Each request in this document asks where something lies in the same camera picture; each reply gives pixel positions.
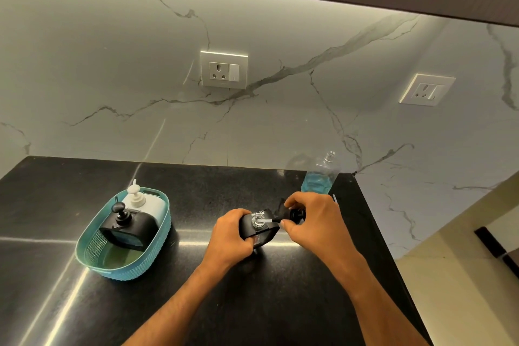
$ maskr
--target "clear plastic bottle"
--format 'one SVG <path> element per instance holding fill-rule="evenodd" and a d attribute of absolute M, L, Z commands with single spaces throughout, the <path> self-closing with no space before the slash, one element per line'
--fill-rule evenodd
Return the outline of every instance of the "clear plastic bottle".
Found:
<path fill-rule="evenodd" d="M 315 167 L 306 173 L 301 192 L 327 194 L 340 172 L 335 152 L 329 151 L 324 158 L 317 158 Z"/>

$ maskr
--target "blue liquid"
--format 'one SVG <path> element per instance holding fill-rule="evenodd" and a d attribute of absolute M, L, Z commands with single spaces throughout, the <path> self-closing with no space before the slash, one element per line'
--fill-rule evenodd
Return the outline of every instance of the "blue liquid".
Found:
<path fill-rule="evenodd" d="M 301 192 L 315 192 L 327 194 L 332 188 L 333 182 L 328 175 L 316 172 L 307 172 L 305 180 L 301 185 Z"/>

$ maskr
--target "countertop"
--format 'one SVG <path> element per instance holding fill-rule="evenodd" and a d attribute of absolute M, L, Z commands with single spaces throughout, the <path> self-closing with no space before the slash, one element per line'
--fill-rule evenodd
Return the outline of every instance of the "countertop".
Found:
<path fill-rule="evenodd" d="M 0 344 L 117 345 L 201 262 L 229 209 L 276 209 L 305 172 L 27 157 L 0 180 Z M 169 197 L 173 228 L 151 268 L 129 281 L 85 270 L 75 241 L 133 177 Z M 351 174 L 330 193 L 357 249 L 413 325 L 429 336 Z M 186 344 L 364 344 L 344 290 L 284 231 L 234 267 L 196 313 Z"/>

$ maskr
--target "person's right hand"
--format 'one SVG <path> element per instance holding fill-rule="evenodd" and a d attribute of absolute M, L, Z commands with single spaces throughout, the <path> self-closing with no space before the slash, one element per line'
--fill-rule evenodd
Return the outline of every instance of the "person's right hand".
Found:
<path fill-rule="evenodd" d="M 297 244 L 313 252 L 328 267 L 339 260 L 358 255 L 344 224 L 341 210 L 327 194 L 295 192 L 285 201 L 285 207 L 306 207 L 302 225 L 284 219 L 281 225 Z"/>

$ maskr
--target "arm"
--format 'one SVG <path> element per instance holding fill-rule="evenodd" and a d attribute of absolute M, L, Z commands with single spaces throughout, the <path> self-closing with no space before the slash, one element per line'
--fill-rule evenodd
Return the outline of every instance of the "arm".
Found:
<path fill-rule="evenodd" d="M 327 194 L 292 194 L 286 207 L 306 207 L 306 220 L 283 220 L 290 238 L 312 251 L 348 293 L 367 346 L 427 346 L 425 339 L 394 304 L 357 251 L 339 205 Z"/>
<path fill-rule="evenodd" d="M 175 295 L 123 346 L 183 343 L 189 323 L 206 295 L 231 267 L 252 253 L 253 238 L 244 241 L 238 232 L 240 218 L 249 213 L 246 209 L 233 209 L 218 218 L 202 263 Z"/>

